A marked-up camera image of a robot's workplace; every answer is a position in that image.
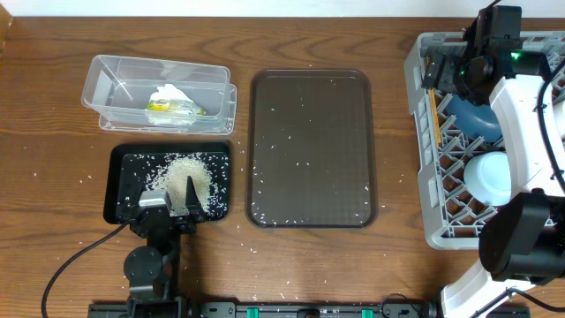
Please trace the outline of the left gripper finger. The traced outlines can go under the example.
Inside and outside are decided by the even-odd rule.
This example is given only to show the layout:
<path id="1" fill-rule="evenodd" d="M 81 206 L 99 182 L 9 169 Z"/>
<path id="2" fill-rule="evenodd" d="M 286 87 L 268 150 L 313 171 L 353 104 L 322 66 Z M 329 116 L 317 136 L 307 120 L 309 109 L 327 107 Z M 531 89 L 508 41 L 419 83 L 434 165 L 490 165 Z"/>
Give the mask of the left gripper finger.
<path id="1" fill-rule="evenodd" d="M 185 191 L 185 207 L 190 213 L 203 213 L 204 210 L 201 206 L 198 195 L 196 194 L 192 177 L 188 176 L 186 179 Z"/>
<path id="2" fill-rule="evenodd" d="M 128 193 L 124 198 L 124 204 L 127 208 L 136 208 L 139 205 L 139 198 L 143 192 L 142 184 L 128 185 Z"/>

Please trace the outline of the pile of white rice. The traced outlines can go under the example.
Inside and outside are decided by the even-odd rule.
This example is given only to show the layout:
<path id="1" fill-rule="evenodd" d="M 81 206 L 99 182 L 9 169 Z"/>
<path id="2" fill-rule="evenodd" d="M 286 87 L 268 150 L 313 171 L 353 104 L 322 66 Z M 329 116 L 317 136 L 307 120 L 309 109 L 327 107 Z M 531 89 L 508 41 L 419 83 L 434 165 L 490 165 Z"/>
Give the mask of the pile of white rice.
<path id="1" fill-rule="evenodd" d="M 118 204 L 123 206 L 128 185 L 143 191 L 166 190 L 173 216 L 187 215 L 186 179 L 192 177 L 206 221 L 222 220 L 229 211 L 230 158 L 224 152 L 128 154 L 120 168 Z"/>

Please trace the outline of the dark blue plate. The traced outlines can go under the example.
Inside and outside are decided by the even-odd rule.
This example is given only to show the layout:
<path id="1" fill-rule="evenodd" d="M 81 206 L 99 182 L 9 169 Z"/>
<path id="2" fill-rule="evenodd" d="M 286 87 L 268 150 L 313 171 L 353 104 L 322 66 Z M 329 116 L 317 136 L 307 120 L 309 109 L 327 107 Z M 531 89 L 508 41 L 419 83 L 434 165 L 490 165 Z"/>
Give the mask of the dark blue plate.
<path id="1" fill-rule="evenodd" d="M 455 127 L 469 138 L 483 137 L 484 141 L 493 143 L 502 137 L 499 121 L 487 104 L 475 106 L 453 95 L 446 110 L 456 117 Z"/>

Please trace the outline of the green yellow snack wrapper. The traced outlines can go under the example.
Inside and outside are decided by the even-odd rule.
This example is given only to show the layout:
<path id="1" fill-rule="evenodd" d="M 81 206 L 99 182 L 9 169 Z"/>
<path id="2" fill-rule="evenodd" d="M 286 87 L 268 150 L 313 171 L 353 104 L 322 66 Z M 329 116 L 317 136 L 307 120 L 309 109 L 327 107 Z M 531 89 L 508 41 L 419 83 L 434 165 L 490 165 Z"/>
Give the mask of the green yellow snack wrapper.
<path id="1" fill-rule="evenodd" d="M 194 102 L 187 100 L 151 100 L 147 105 L 148 110 L 174 112 L 186 115 L 205 115 L 206 112 Z"/>

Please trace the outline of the light blue bowl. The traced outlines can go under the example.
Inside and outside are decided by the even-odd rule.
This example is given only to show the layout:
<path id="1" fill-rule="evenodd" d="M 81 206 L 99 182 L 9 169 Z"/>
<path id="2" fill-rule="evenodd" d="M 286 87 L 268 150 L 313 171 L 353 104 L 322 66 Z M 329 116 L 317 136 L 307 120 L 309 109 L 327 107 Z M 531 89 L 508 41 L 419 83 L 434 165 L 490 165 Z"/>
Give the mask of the light blue bowl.
<path id="1" fill-rule="evenodd" d="M 463 173 L 467 192 L 489 206 L 504 206 L 511 196 L 511 176 L 508 156 L 504 152 L 489 152 L 474 156 Z"/>

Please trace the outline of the white tissue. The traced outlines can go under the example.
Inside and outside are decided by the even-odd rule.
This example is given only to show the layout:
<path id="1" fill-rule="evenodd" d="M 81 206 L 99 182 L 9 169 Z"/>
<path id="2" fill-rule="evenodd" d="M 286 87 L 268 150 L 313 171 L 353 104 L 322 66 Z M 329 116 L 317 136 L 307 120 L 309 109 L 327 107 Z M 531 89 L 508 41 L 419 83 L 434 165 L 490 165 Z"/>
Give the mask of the white tissue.
<path id="1" fill-rule="evenodd" d="M 149 102 L 151 100 L 159 100 L 159 99 L 187 100 L 193 102 L 193 100 L 189 98 L 183 91 L 176 88 L 172 84 L 165 84 L 164 86 L 158 87 L 157 91 L 151 94 Z M 165 112 L 165 111 L 153 111 L 148 109 L 146 115 L 148 121 L 153 125 L 172 125 L 172 126 L 192 125 L 196 121 L 197 116 L 203 116 L 203 115 L 186 115 L 186 114 Z"/>

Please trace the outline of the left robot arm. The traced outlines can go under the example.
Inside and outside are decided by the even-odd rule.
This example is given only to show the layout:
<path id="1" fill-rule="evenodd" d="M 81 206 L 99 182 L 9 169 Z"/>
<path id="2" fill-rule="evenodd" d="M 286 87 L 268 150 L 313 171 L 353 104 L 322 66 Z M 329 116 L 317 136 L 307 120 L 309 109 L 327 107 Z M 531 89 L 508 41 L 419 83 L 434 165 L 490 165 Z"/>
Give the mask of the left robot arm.
<path id="1" fill-rule="evenodd" d="M 195 305 L 176 292 L 181 237 L 195 233 L 196 224 L 205 221 L 191 177 L 186 178 L 185 207 L 186 215 L 173 216 L 167 191 L 138 191 L 135 202 L 124 212 L 130 230 L 147 241 L 124 260 L 130 293 L 126 302 L 127 317 L 200 315 Z"/>

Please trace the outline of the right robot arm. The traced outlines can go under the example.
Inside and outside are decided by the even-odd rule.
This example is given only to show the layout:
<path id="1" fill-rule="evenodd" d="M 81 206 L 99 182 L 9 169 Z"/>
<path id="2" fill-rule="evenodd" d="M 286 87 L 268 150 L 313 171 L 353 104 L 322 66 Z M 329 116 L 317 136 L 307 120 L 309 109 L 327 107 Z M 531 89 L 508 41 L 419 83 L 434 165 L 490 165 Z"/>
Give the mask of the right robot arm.
<path id="1" fill-rule="evenodd" d="M 508 156 L 508 204 L 483 227 L 479 258 L 441 291 L 444 317 L 486 316 L 514 294 L 564 277 L 564 146 L 550 84 L 564 68 L 541 52 L 434 54 L 424 88 L 487 104 Z"/>

